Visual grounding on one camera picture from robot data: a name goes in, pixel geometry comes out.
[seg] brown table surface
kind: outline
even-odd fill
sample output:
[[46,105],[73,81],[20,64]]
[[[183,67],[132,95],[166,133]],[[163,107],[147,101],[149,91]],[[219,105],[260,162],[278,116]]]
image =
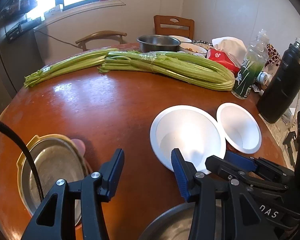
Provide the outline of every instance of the brown table surface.
[[[119,48],[136,46],[126,44]],[[83,140],[85,158],[95,171],[110,160],[116,148],[122,148],[125,164],[116,195],[102,206],[110,239],[137,240],[152,220],[183,202],[174,174],[151,149],[149,131],[156,115],[170,106],[191,105],[216,118],[219,105],[236,103],[253,115],[262,134],[260,150],[249,156],[285,165],[280,148],[258,116],[258,97],[252,92],[246,100],[240,100],[231,92],[208,90],[158,74],[100,74],[92,67],[30,89],[22,88],[2,115],[2,121],[26,143],[36,134],[51,133]],[[30,220],[17,187],[16,162],[20,152],[0,134],[0,222],[8,239],[13,240],[21,238]],[[76,236],[82,239],[81,227]]]

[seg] tissue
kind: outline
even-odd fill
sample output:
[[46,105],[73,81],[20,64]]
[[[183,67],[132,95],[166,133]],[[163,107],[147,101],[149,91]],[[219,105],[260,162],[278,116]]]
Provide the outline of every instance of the tissue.
[[212,44],[216,50],[220,50],[228,54],[232,61],[235,59],[237,62],[234,63],[238,63],[238,67],[241,66],[244,56],[247,53],[247,49],[242,40],[234,37],[222,37],[213,39]]

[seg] cooked food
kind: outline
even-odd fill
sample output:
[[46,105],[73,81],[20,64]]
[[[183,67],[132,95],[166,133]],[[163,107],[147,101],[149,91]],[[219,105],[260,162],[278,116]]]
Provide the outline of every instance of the cooked food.
[[189,51],[192,51],[192,52],[200,53],[198,51],[193,51],[193,49],[191,49],[191,48],[186,48],[186,49],[189,50]]
[[205,43],[201,43],[201,42],[198,42],[198,43],[194,43],[195,45],[197,46],[200,46],[201,48],[204,48],[206,49],[207,51],[211,48],[213,48],[213,46],[209,45],[209,44],[205,44]]

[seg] black thermos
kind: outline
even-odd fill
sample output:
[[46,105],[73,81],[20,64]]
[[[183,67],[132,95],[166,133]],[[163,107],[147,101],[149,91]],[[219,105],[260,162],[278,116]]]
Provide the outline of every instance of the black thermos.
[[284,52],[280,66],[259,99],[257,109],[269,123],[275,123],[300,90],[300,39]]

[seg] black cable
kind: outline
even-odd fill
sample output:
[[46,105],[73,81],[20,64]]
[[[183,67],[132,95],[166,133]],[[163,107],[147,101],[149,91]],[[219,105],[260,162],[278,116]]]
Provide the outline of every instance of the black cable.
[[34,176],[35,184],[37,185],[40,201],[42,202],[44,196],[43,196],[43,191],[42,191],[38,171],[37,171],[37,168],[35,167],[33,158],[30,154],[28,147],[23,142],[23,140],[13,130],[11,130],[7,125],[5,125],[1,121],[0,121],[0,132],[2,132],[4,135],[8,136],[12,141],[14,141],[16,143],[16,145],[18,145],[19,148],[22,150],[23,154],[26,156],[26,159],[29,163],[29,166],[30,166],[31,171]]
[[82,49],[81,47],[79,47],[79,46],[76,46],[76,45],[74,45],[74,44],[72,44],[72,43],[69,43],[69,42],[66,42],[66,41],[62,41],[62,40],[59,40],[59,39],[57,39],[57,38],[55,38],[55,37],[53,37],[53,36],[51,36],[51,35],[49,35],[49,34],[47,34],[47,33],[43,33],[43,32],[41,32],[41,31],[38,31],[38,30],[35,30],[35,29],[33,29],[35,32],[39,32],[39,33],[42,33],[42,34],[44,34],[44,35],[46,35],[46,36],[48,36],[48,37],[50,37],[50,38],[53,38],[53,39],[55,39],[56,41],[60,41],[60,42],[62,42],[62,43],[64,43],[64,44],[68,44],[68,45],[71,45],[71,46],[73,46],[73,47],[75,47],[75,48],[78,48],[78,49]]

